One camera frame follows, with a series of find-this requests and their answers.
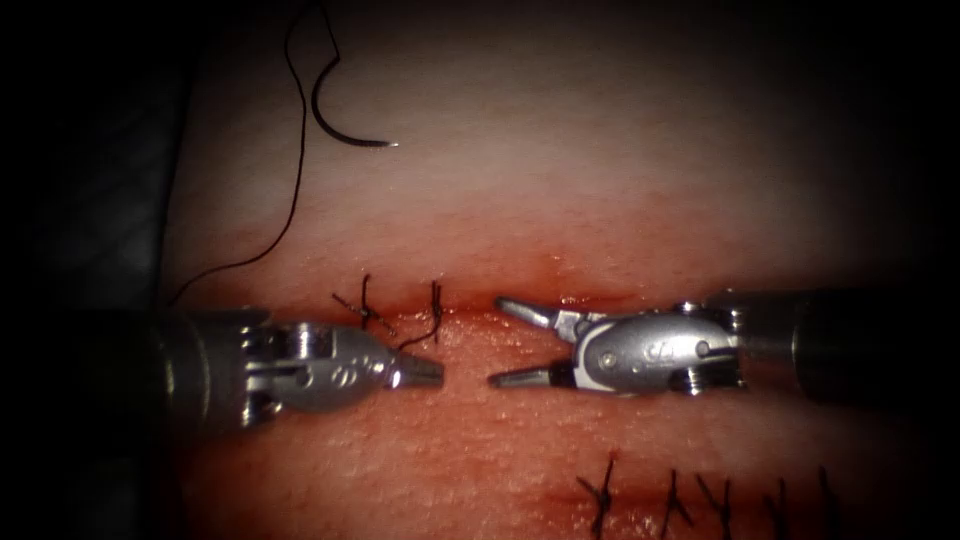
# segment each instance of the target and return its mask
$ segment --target black suture thread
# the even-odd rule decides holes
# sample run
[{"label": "black suture thread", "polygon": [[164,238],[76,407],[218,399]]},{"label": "black suture thread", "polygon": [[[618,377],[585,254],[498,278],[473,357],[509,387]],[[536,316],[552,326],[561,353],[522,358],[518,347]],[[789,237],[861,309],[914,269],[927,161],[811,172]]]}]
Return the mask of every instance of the black suture thread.
[{"label": "black suture thread", "polygon": [[723,527],[723,540],[733,540],[733,536],[730,533],[730,479],[728,478],[723,482],[722,505],[713,498],[713,494],[710,493],[710,488],[707,487],[706,482],[703,481],[703,477],[699,474],[697,475],[697,484],[700,486],[700,491],[703,492],[703,496],[707,499],[707,503],[720,515],[720,525]]},{"label": "black suture thread", "polygon": [[414,343],[420,343],[425,339],[429,339],[431,336],[433,337],[434,343],[440,342],[438,339],[438,331],[440,330],[440,320],[443,318],[443,306],[440,305],[440,285],[436,280],[430,282],[430,309],[433,312],[433,327],[430,331],[422,336],[402,342],[397,346],[398,351],[402,351],[404,347],[408,347]]},{"label": "black suture thread", "polygon": [[370,274],[365,274],[363,276],[363,283],[360,288],[360,307],[354,306],[350,302],[347,302],[341,298],[337,293],[331,293],[330,296],[333,297],[341,306],[347,308],[348,310],[360,315],[360,328],[363,330],[367,329],[370,319],[376,319],[381,326],[387,329],[391,336],[397,335],[397,331],[393,329],[392,326],[383,318],[382,315],[377,313],[377,310],[367,304],[367,283],[370,281]]},{"label": "black suture thread", "polygon": [[677,470],[670,469],[670,491],[667,492],[667,511],[663,516],[663,525],[660,527],[660,540],[667,536],[667,523],[670,521],[670,514],[674,510],[687,522],[687,525],[693,527],[693,519],[690,518],[690,513],[687,512],[687,508],[677,497]]},{"label": "black suture thread", "polygon": [[327,33],[330,35],[330,41],[333,43],[334,56],[333,60],[327,64],[327,67],[323,68],[323,71],[320,72],[320,75],[317,76],[317,80],[313,83],[313,91],[310,93],[310,105],[313,109],[313,118],[317,121],[317,124],[320,125],[323,131],[327,133],[327,135],[330,135],[342,143],[364,148],[383,148],[386,146],[396,146],[394,143],[387,141],[357,139],[356,137],[345,135],[328,124],[327,121],[323,119],[323,115],[320,114],[320,106],[317,104],[317,99],[320,96],[320,86],[323,84],[323,81],[326,79],[327,75],[333,71],[333,68],[337,67],[337,64],[340,63],[340,47],[337,46],[337,40],[335,37],[333,37],[333,27],[330,25],[330,17],[327,15],[327,9],[323,7],[323,4],[319,4],[319,6],[320,11],[323,12],[323,20],[327,24]]},{"label": "black suture thread", "polygon": [[823,465],[817,470],[817,477],[820,480],[820,491],[823,493],[823,513],[824,513],[824,535],[827,540],[839,540],[840,538],[840,501],[830,489],[827,482],[827,469]]},{"label": "black suture thread", "polygon": [[601,489],[593,487],[590,485],[590,482],[587,482],[582,477],[577,477],[577,482],[583,486],[583,489],[593,495],[593,498],[597,501],[597,516],[593,519],[593,524],[590,526],[590,532],[593,533],[593,537],[597,540],[600,540],[603,536],[603,518],[606,517],[610,511],[610,506],[613,504],[613,497],[610,495],[610,473],[612,471],[613,460],[611,459],[607,464],[607,473],[603,477],[603,487]]},{"label": "black suture thread", "polygon": [[779,479],[780,492],[777,502],[769,495],[763,496],[763,505],[767,507],[770,519],[773,520],[773,537],[776,540],[788,540],[790,538],[787,528],[787,483],[783,478]]},{"label": "black suture thread", "polygon": [[200,272],[199,274],[188,279],[183,285],[180,286],[179,289],[177,289],[177,292],[174,293],[174,295],[167,302],[167,306],[172,307],[174,304],[177,303],[177,301],[180,300],[180,297],[183,296],[183,293],[185,293],[191,285],[193,285],[197,281],[211,274],[215,274],[223,270],[229,270],[231,268],[238,268],[240,266],[253,264],[259,261],[260,259],[266,257],[268,253],[273,251],[273,248],[277,247],[277,244],[280,243],[280,240],[282,240],[283,237],[287,234],[287,230],[290,229],[290,224],[293,223],[293,216],[294,214],[296,214],[296,211],[297,211],[297,199],[300,197],[300,183],[303,178],[303,156],[306,151],[306,140],[307,140],[307,99],[303,93],[303,84],[301,84],[300,82],[300,76],[297,75],[297,70],[294,69],[293,61],[290,59],[290,39],[293,36],[294,29],[297,27],[297,25],[300,23],[300,20],[303,18],[304,15],[306,15],[306,13],[310,10],[311,7],[312,5],[308,2],[302,8],[300,8],[300,11],[297,12],[297,14],[294,15],[293,19],[290,21],[290,26],[287,28],[287,33],[284,35],[284,38],[283,38],[283,57],[284,59],[286,59],[287,68],[290,70],[290,74],[293,75],[293,80],[297,84],[297,92],[300,94],[300,108],[301,108],[300,157],[297,159],[297,180],[293,186],[293,200],[290,201],[290,212],[287,214],[287,222],[284,223],[283,229],[280,230],[280,234],[278,234],[277,237],[273,240],[273,243],[267,246],[267,248],[261,251],[259,254],[254,255],[249,259],[244,259],[242,261],[229,263],[229,264],[223,264],[220,266],[214,266],[213,268],[208,268]]}]

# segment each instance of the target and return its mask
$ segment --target interrupted suture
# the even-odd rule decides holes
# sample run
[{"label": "interrupted suture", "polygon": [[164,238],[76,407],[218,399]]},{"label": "interrupted suture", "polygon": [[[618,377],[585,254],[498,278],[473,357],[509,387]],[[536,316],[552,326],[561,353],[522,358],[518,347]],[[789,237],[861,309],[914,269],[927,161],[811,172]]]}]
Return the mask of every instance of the interrupted suture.
[{"label": "interrupted suture", "polygon": [[[583,488],[597,503],[596,517],[594,518],[590,527],[590,534],[595,539],[602,538],[604,518],[609,515],[613,504],[613,497],[610,494],[610,477],[613,470],[613,462],[614,459],[611,458],[607,465],[607,472],[604,476],[603,484],[601,484],[600,488],[593,487],[593,485],[583,477],[576,477],[577,482],[583,486]],[[673,532],[672,536],[674,538],[682,538],[683,535],[690,530],[710,530],[716,531],[718,533],[718,537],[722,538],[723,540],[735,540],[735,536],[730,526],[734,516],[733,506],[730,502],[730,494],[732,489],[731,480],[727,478],[723,481],[722,496],[718,496],[707,485],[707,482],[704,480],[702,475],[698,473],[694,474],[694,480],[699,487],[703,501],[706,503],[706,506],[710,508],[719,518],[717,521],[710,520],[709,522],[695,522],[691,517],[687,506],[683,503],[678,494],[677,476],[677,470],[671,469],[670,488],[667,490],[666,498],[666,510],[663,515],[663,520],[658,527],[658,537],[661,539],[667,538],[667,531]],[[839,540],[841,538],[839,525],[839,501],[836,494],[834,494],[830,489],[827,481],[826,468],[820,466],[817,471],[817,476],[821,497],[823,498],[824,513],[823,530],[821,536],[818,538],[822,538],[823,540]],[[783,478],[778,478],[776,498],[769,495],[764,495],[761,500],[758,501],[758,504],[761,504],[765,508],[766,514],[770,518],[771,525],[769,536],[761,536],[761,538],[770,538],[771,540],[789,540],[791,536],[789,521],[787,519],[786,481]],[[683,525],[680,529],[677,529],[675,525],[677,523],[676,520],[671,521],[671,517],[673,517],[674,514],[679,515],[683,520]]]}]

